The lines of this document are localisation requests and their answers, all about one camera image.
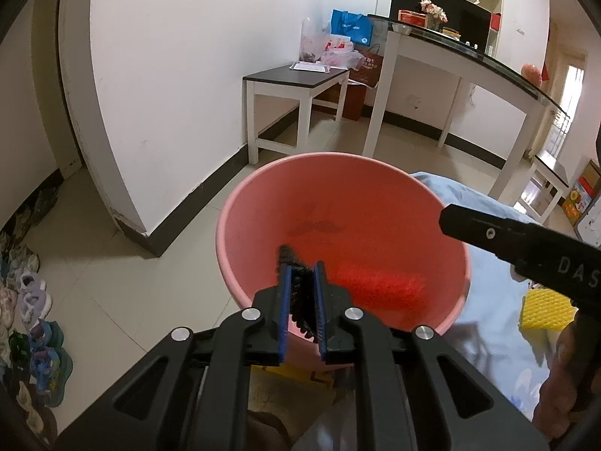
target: metal screw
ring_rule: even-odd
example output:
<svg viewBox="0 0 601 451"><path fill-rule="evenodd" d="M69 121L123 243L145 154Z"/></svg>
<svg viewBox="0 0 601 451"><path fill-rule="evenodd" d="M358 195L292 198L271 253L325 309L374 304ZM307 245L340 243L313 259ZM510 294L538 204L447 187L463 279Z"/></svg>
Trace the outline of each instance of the metal screw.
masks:
<svg viewBox="0 0 601 451"><path fill-rule="evenodd" d="M358 321L363 317L363 310L357 309L357 307L350 307L350 309L344 311L344 315L351 321Z"/></svg>
<svg viewBox="0 0 601 451"><path fill-rule="evenodd" d="M171 331L171 338L174 341L185 341L188 337L190 337L190 331L185 327L178 327Z"/></svg>
<svg viewBox="0 0 601 451"><path fill-rule="evenodd" d="M261 317L261 311L254 307L242 311L242 318L247 321L256 321L259 317Z"/></svg>
<svg viewBox="0 0 601 451"><path fill-rule="evenodd" d="M434 337L434 330L427 325L420 325L415 330L415 335L424 341L430 340Z"/></svg>

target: stool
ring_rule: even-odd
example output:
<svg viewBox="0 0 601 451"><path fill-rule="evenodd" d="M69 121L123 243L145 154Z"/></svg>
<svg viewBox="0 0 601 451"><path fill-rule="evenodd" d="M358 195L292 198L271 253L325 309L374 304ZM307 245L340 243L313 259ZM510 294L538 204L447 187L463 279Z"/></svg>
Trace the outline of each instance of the stool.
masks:
<svg viewBox="0 0 601 451"><path fill-rule="evenodd" d="M540 224L544 224L549 215L551 215L551 212L553 211L555 205L557 205L559 199L563 196L566 196L569 193L570 187L567 183L566 170L557 161L557 159L551 156L547 151L540 151L534 156L532 161L532 167L530 168L530 171L528 173L528 181L526 183L526 186L528 185L530 180L534 178L536 173L541 174L545 178L545 180L550 183L549 187L545 188L543 185L539 185L538 182L536 182L537 186L540 188L541 191L545 191L550 195L551 190L555 188L557 190L557 193L555 194L555 196L551 200L551 203L542 214L539 214L536 210L534 210L534 208L531 207L522 198L521 195L518 199L518 203L522 207L524 207L524 209L526 209L526 213L530 217L532 217Z"/></svg>
<svg viewBox="0 0 601 451"><path fill-rule="evenodd" d="M288 155L307 151L313 98L336 83L341 84L340 99L336 110L336 122L340 122L346 97L346 87L349 82L349 71L332 68L329 73L317 73L315 71L291 70L290 65L286 65L250 74L242 80L246 85L248 162L256 164L259 161L259 147ZM300 101L296 147L258 138L260 131L255 126L255 95L293 98Z"/></svg>

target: blue tote bag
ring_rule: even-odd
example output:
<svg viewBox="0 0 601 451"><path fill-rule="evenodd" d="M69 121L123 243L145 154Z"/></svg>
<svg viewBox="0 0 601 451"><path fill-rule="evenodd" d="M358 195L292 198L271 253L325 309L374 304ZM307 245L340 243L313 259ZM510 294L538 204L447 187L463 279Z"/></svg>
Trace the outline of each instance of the blue tote bag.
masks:
<svg viewBox="0 0 601 451"><path fill-rule="evenodd" d="M350 14L334 10L332 12L332 33L346 35L356 44L371 43L371 20L363 14Z"/></svg>

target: black tv screen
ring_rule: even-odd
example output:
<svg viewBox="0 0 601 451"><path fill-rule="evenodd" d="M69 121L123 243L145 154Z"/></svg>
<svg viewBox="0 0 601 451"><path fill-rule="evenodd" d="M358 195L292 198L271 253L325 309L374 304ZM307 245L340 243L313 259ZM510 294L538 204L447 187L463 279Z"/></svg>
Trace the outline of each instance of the black tv screen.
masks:
<svg viewBox="0 0 601 451"><path fill-rule="evenodd" d="M469 42L470 46L478 44L478 51L486 51L489 29L491 27L491 13L467 0L431 0L432 3L443 8L447 14L449 27L461 34L462 42ZM420 0L392 0L389 18L397 20L399 10L420 12Z"/></svg>

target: pink bucket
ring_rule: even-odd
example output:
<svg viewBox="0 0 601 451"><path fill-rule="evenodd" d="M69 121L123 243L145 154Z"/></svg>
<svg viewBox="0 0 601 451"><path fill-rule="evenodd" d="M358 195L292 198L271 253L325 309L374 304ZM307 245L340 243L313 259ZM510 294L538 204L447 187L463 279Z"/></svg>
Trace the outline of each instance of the pink bucket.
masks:
<svg viewBox="0 0 601 451"><path fill-rule="evenodd" d="M366 269L412 272L425 279L427 304L417 316L403 307L371 311L411 330L426 324L443 334L465 305L471 271L468 248L444 236L444 205L417 180L374 159L341 153L289 156L246 178L231 193L217 224L217 260L239 307L277 283L282 244L301 260L341 260ZM317 345L288 326L286 361L323 370Z"/></svg>

